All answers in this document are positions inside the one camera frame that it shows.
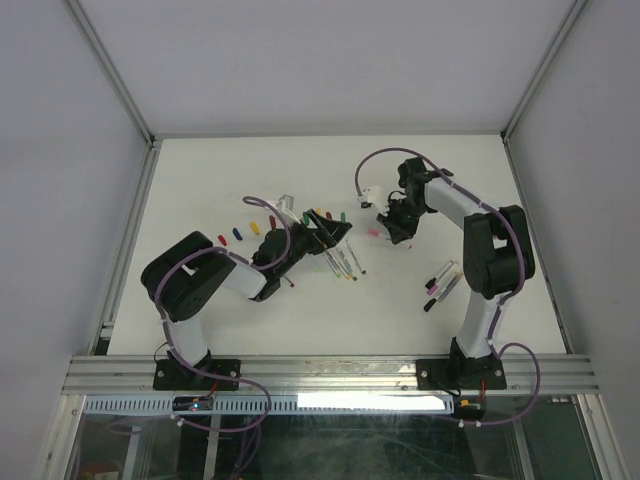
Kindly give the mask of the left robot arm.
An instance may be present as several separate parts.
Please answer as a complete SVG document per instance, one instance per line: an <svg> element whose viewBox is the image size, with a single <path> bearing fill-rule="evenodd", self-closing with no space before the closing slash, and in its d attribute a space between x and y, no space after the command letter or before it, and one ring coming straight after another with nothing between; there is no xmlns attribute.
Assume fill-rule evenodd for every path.
<svg viewBox="0 0 640 480"><path fill-rule="evenodd" d="M177 361L174 375L184 386L194 389L208 380L210 350L200 312L217 290L265 301L305 256L327 253L352 229L348 221L330 220L313 210L306 215L308 222L291 221L268 231L248 262L194 231L144 268L141 284L160 314L167 346Z"/></svg>

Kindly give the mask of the yellow cap marker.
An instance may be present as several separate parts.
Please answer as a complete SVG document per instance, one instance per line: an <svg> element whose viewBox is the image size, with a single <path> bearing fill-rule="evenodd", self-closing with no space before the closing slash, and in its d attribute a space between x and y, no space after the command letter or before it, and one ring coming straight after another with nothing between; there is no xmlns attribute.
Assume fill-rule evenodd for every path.
<svg viewBox="0 0 640 480"><path fill-rule="evenodd" d="M339 259L337 259L334 254L331 251L327 251L327 256L329 257L329 259L331 260L331 262L334 264L334 266L336 267L336 269L340 272L340 274L347 280L351 280L352 279L352 275L349 273L349 270L346 269L343 264L340 262Z"/></svg>

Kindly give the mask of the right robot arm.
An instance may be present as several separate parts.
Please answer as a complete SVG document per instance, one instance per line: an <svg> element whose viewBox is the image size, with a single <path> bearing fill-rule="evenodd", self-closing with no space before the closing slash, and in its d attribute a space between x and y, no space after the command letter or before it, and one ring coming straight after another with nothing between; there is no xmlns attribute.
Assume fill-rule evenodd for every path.
<svg viewBox="0 0 640 480"><path fill-rule="evenodd" d="M459 387L479 380L499 359L494 336L507 304L535 273L524 210L496 209L454 182L449 172L429 170L414 157L398 167L404 197L389 199L377 220L394 244L411 240L420 218L444 215L463 233L462 270L471 289L462 327L452 340L448 378Z"/></svg>

